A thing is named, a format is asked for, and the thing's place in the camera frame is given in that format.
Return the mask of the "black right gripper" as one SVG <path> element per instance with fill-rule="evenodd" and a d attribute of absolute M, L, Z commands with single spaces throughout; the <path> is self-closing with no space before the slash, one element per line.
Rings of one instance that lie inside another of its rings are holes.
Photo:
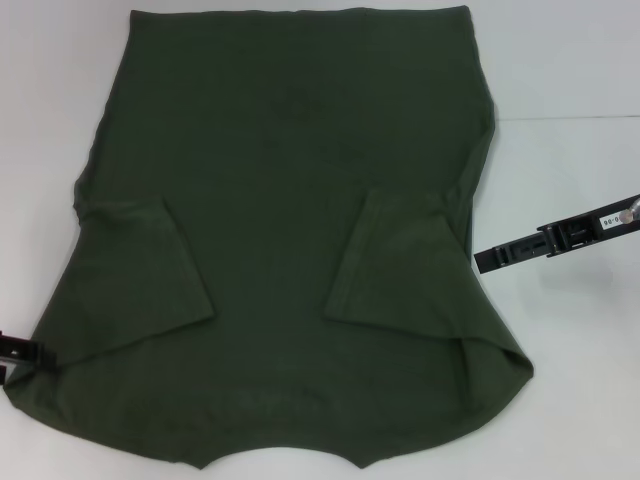
<path fill-rule="evenodd" d="M 480 274 L 485 274 L 537 257 L 557 256 L 637 232 L 639 218 L 632 217 L 629 223 L 620 219 L 620 215 L 634 205 L 639 205 L 638 195 L 543 225 L 532 235 L 476 253 L 476 266 Z"/>

